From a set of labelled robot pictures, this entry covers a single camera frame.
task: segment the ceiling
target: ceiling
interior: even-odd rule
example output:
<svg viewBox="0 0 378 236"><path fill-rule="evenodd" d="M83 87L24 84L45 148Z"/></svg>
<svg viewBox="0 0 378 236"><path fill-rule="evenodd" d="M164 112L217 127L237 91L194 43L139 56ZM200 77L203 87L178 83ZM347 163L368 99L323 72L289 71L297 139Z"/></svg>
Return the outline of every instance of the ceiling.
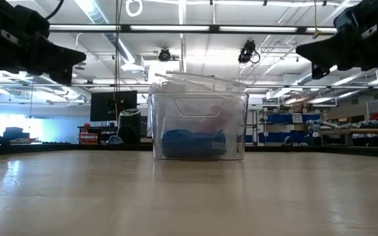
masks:
<svg viewBox="0 0 378 236"><path fill-rule="evenodd" d="M91 0L65 0L59 12L50 19L52 24L93 24L77 2ZM114 23L116 17L116 1L93 0L94 4L104 13L107 23ZM322 1L290 0L268 1L209 1L200 0L142 0L142 12L135 17L129 16L126 1L119 2L120 24L226 24L239 26L332 26L333 19L346 7L359 1ZM10 0L12 5L23 5L47 16L52 12L58 1L54 0ZM138 3L129 5L131 12L138 10ZM131 54L139 54L149 68L156 60L156 52L168 48L177 60L163 63L169 70L179 71L182 55L182 39L179 33L121 33L120 39ZM313 39L311 35L263 35L263 34L184 34L186 40L186 72L202 75L214 75L228 80L240 80L248 85L282 85L292 84L310 73L311 64L308 60L295 54L295 47L304 43L324 40L329 36ZM261 61L258 64L240 67L238 55L243 44L252 39L260 46ZM51 33L49 40L70 49L87 53L84 70L75 70L73 83L113 84L116 61L114 46L101 33ZM350 71L334 71L330 77L315 82L319 85L332 85L335 82L357 74L358 69ZM121 83L147 83L141 73L120 70ZM92 88L90 92L104 92L111 88ZM251 93L265 94L268 89L249 89Z"/></svg>

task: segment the computer monitor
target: computer monitor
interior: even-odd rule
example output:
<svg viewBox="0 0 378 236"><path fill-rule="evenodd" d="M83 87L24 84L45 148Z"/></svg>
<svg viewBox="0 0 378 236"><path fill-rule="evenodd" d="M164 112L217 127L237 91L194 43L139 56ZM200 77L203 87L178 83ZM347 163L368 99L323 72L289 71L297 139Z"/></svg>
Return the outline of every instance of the computer monitor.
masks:
<svg viewBox="0 0 378 236"><path fill-rule="evenodd" d="M121 111L131 108L137 108L137 91L93 93L91 94L90 121L116 121Z"/></svg>

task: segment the blue cloth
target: blue cloth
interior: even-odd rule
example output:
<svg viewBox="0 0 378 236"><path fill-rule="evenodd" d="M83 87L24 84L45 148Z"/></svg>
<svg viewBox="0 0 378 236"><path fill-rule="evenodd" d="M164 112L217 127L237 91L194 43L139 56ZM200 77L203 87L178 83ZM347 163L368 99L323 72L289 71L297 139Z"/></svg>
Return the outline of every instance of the blue cloth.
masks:
<svg viewBox="0 0 378 236"><path fill-rule="evenodd" d="M168 158L201 159L224 155L226 136L222 130L214 133L169 130L161 138L161 149Z"/></svg>

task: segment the white label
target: white label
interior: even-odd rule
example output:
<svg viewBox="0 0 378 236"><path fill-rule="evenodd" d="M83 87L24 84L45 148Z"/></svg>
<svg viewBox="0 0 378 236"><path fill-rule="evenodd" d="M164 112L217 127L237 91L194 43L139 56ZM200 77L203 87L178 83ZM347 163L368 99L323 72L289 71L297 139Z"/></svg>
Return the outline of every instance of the white label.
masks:
<svg viewBox="0 0 378 236"><path fill-rule="evenodd" d="M303 116L302 115L293 115L293 123L296 123L296 124L303 123Z"/></svg>

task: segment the clear plastic bin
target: clear plastic bin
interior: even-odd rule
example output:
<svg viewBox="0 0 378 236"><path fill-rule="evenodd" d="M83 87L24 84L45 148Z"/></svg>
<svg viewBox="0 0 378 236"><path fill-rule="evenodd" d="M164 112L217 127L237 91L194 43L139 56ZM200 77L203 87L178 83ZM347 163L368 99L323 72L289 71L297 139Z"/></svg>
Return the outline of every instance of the clear plastic bin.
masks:
<svg viewBox="0 0 378 236"><path fill-rule="evenodd" d="M152 93L154 158L243 159L248 98L242 92Z"/></svg>

